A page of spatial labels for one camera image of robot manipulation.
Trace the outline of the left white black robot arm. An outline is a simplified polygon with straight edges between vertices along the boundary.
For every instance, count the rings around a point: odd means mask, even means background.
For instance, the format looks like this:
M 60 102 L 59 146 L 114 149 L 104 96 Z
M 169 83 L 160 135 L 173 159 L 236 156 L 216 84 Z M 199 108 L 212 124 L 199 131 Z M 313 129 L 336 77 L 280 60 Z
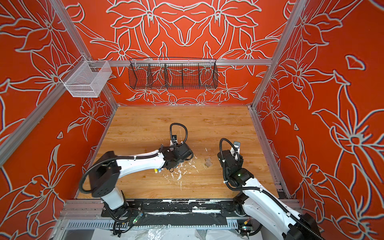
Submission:
M 146 170 L 170 171 L 193 157 L 194 153 L 186 143 L 161 146 L 158 150 L 133 156 L 118 156 L 108 151 L 83 174 L 79 192 L 100 198 L 106 208 L 114 211 L 127 204 L 122 191 L 117 188 L 119 179 Z

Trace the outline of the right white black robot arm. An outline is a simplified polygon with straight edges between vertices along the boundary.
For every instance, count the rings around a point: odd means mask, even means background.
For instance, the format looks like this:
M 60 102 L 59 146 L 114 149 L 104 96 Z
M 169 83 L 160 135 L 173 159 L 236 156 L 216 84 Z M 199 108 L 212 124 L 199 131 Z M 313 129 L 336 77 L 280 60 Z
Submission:
M 300 214 L 271 194 L 243 168 L 243 157 L 236 151 L 220 151 L 218 160 L 224 183 L 230 190 L 240 192 L 234 201 L 241 215 L 258 221 L 276 240 L 323 239 L 315 219 L 309 214 Z

